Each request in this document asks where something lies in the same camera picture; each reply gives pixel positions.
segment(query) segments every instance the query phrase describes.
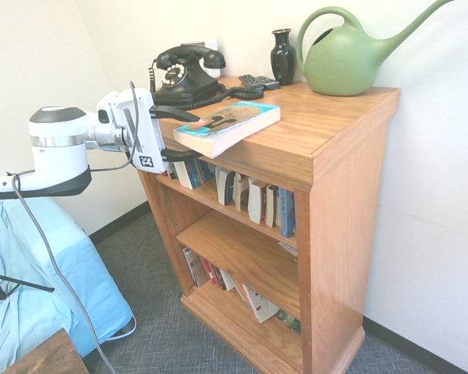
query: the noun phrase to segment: black vase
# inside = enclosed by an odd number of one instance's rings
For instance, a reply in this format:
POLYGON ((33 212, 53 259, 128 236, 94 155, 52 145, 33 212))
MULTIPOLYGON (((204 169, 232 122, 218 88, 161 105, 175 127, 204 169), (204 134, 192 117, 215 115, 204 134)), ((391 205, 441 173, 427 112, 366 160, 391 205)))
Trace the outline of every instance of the black vase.
POLYGON ((271 51, 271 66, 274 77, 281 86, 293 81, 296 68, 295 48, 289 43, 291 29, 274 30, 275 47, 271 51))

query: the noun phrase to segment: rotary dial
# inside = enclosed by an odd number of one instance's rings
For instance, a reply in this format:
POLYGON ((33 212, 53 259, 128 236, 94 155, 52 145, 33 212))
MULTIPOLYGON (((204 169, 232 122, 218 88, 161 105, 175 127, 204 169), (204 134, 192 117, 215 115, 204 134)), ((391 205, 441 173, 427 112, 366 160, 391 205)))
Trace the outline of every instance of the rotary dial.
POLYGON ((186 77, 187 70, 183 65, 174 64, 166 69, 161 78, 163 86, 175 86, 186 77))

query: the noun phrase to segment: wooden shelf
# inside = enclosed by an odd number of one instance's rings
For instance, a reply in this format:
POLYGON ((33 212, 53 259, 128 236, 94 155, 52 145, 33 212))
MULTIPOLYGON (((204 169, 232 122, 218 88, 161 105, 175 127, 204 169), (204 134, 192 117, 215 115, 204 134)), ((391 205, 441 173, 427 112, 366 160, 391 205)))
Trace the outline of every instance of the wooden shelf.
POLYGON ((276 240, 215 210, 176 238, 300 319, 300 290, 295 257, 276 240))
POLYGON ((182 296, 182 303, 264 372, 303 372, 301 336, 275 317, 259 323, 235 291, 222 291, 208 282, 189 297, 182 296))
MULTIPOLYGON (((227 87, 236 77, 222 77, 227 87)), ((204 116, 235 103, 193 111, 204 116)), ((182 288, 182 303, 263 374, 345 374, 364 339, 362 327, 388 122, 399 90, 372 88, 331 97, 305 82, 257 100, 281 108, 281 121, 205 161, 295 194, 298 234, 255 224, 234 204, 218 203, 215 181, 197 189, 139 171, 182 288), (298 249, 298 263, 278 242, 298 249), (302 336, 275 319, 259 324, 235 293, 194 286, 183 255, 190 247, 301 321, 302 336)), ((181 126, 160 119, 165 146, 181 126)))
POLYGON ((281 235, 281 228, 279 227, 269 227, 265 223, 257 224, 250 219, 247 211, 239 212, 234 202, 229 205, 221 205, 218 202, 217 186, 215 180, 212 178, 203 185, 200 185, 196 189, 188 189, 187 187, 182 186, 179 183, 178 179, 171 179, 163 175, 156 175, 156 179, 163 185, 167 185, 175 191, 181 192, 182 194, 195 199, 196 201, 203 203, 206 206, 209 206, 211 209, 215 209, 220 213, 225 214, 235 220, 262 232, 271 238, 278 239, 280 242, 291 245, 293 248, 296 248, 296 234, 292 235, 290 238, 285 238, 281 235))

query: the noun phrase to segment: baseboard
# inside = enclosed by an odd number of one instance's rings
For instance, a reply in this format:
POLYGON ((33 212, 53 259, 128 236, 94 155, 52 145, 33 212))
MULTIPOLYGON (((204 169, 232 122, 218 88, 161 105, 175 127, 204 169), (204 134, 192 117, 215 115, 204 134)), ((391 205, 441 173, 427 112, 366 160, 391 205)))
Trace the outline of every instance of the baseboard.
POLYGON ((366 333, 438 374, 468 374, 468 372, 367 317, 363 318, 363 327, 366 333))
POLYGON ((130 212, 123 214, 120 218, 116 218, 113 222, 106 224, 103 228, 97 230, 92 235, 89 235, 90 240, 94 245, 101 244, 104 240, 112 237, 117 232, 150 212, 151 208, 149 207, 149 203, 142 203, 133 208, 130 212))

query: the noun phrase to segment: bookshelf top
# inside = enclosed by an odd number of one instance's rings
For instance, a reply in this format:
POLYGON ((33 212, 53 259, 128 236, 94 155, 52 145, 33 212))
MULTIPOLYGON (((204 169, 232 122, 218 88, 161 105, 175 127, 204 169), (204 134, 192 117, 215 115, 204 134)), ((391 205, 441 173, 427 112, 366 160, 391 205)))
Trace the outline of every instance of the bookshelf top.
MULTIPOLYGON (((222 77, 220 82, 227 87, 240 86, 233 77, 222 77)), ((355 97, 330 97, 313 92, 305 82, 265 91, 258 102, 279 105, 281 121, 214 160, 204 159, 265 182, 310 191, 322 170, 339 162, 347 150, 388 122, 397 109, 399 95, 399 89, 373 87, 355 97)), ((236 101, 228 98, 192 112, 204 116, 236 101)), ((173 139, 173 129, 181 123, 163 119, 159 123, 166 146, 184 150, 173 139)))

